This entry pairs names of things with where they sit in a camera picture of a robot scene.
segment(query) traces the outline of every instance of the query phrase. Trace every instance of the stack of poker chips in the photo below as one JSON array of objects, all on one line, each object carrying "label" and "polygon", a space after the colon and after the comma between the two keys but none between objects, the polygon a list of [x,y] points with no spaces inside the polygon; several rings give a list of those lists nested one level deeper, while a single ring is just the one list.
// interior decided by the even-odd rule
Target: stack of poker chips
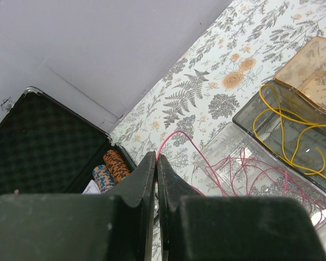
[{"label": "stack of poker chips", "polygon": [[93,170],[94,180],[101,193],[109,191],[130,174],[130,170],[117,151],[107,151],[103,159],[105,165],[99,165]]}]

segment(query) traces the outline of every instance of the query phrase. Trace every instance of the floral tablecloth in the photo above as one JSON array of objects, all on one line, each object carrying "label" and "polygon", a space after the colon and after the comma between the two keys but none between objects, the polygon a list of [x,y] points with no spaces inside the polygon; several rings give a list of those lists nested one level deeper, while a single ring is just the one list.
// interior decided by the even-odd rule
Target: floral tablecloth
[{"label": "floral tablecloth", "polygon": [[[326,0],[234,0],[111,133],[138,163],[175,130],[203,148],[312,37],[326,37]],[[176,134],[162,153],[206,195],[217,186]],[[153,260],[160,260],[154,228]]]}]

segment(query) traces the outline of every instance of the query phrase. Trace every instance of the white wall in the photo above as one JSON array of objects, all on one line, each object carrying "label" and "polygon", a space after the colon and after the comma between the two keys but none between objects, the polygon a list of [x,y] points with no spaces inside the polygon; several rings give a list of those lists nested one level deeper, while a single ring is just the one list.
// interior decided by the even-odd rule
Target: white wall
[{"label": "white wall", "polygon": [[229,2],[0,0],[0,103],[34,85],[109,132]]}]

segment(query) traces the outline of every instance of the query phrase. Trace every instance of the table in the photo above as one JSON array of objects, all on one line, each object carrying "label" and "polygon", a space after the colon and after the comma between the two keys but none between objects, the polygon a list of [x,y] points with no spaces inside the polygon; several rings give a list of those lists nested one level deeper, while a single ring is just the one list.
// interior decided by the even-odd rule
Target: table
[{"label": "table", "polygon": [[[326,0],[234,0],[111,133],[138,163],[183,130],[203,148],[312,37],[326,37]],[[185,181],[220,195],[182,134],[162,150]],[[160,260],[154,227],[153,259]]]}]

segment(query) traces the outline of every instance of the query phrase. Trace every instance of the yellow cord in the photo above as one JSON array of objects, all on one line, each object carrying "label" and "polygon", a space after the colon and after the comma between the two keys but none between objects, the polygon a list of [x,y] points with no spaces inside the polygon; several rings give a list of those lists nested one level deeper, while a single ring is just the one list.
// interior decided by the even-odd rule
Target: yellow cord
[{"label": "yellow cord", "polygon": [[[274,96],[275,96],[275,99],[277,100],[277,103],[278,103],[278,107],[272,107],[269,105],[269,103],[265,100],[265,98],[263,97],[263,94],[262,94],[262,90],[264,87],[269,87],[272,92],[274,93]],[[267,105],[268,109],[262,111],[257,117],[256,119],[254,120],[254,123],[253,123],[253,131],[254,131],[254,134],[256,136],[256,138],[261,142],[263,143],[263,145],[265,145],[270,151],[272,151],[274,154],[276,154],[280,159],[282,159],[283,161],[287,162],[289,165],[293,166],[293,167],[297,167],[299,169],[303,169],[303,170],[306,170],[308,171],[307,173],[305,173],[307,176],[311,176],[311,175],[319,175],[320,177],[324,178],[326,180],[326,176],[324,174],[322,174],[322,171],[325,170],[325,167],[326,167],[326,159],[325,159],[325,156],[324,154],[322,153],[322,151],[317,147],[316,149],[318,150],[318,152],[320,153],[321,157],[322,157],[322,160],[323,160],[323,166],[322,168],[319,170],[319,171],[316,171],[316,170],[313,170],[313,169],[310,169],[308,167],[304,167],[304,166],[300,166],[300,165],[297,165],[296,163],[293,162],[295,156],[297,155],[297,152],[298,152],[298,149],[299,149],[299,143],[300,143],[300,140],[303,136],[303,134],[308,131],[309,129],[312,129],[312,128],[317,128],[317,127],[326,127],[326,124],[319,124],[319,123],[314,123],[314,122],[309,122],[307,120],[305,120],[304,118],[300,117],[299,115],[297,115],[296,113],[290,111],[290,110],[287,110],[287,109],[284,109],[281,107],[280,105],[280,99],[278,97],[278,94],[277,92],[275,91],[274,87],[269,85],[269,84],[265,84],[263,86],[261,86],[260,90],[259,90],[259,95],[262,99],[262,101],[265,103],[265,105]],[[258,121],[258,119],[266,112],[268,111],[272,111],[276,114],[278,114],[280,116],[280,126],[281,126],[281,150],[283,152],[283,155],[284,157],[278,155],[275,151],[273,151],[267,144],[265,144],[265,142],[259,137],[259,135],[257,134],[257,131],[256,131],[256,123]],[[294,115],[295,117],[297,117],[298,119],[300,120],[296,120],[296,119],[293,119],[292,117],[289,117],[289,116],[286,116],[285,114],[282,113],[282,111],[284,112],[287,112],[287,113],[290,113],[291,115]],[[298,139],[297,139],[297,144],[296,144],[296,149],[291,157],[291,159],[289,159],[286,155],[286,152],[285,152],[285,132],[284,132],[284,122],[283,122],[283,118],[285,119],[288,119],[290,121],[293,121],[293,122],[296,122],[296,123],[300,123],[300,124],[303,124],[303,125],[307,125],[308,127],[306,127],[301,133],[300,135],[298,136]]]}]

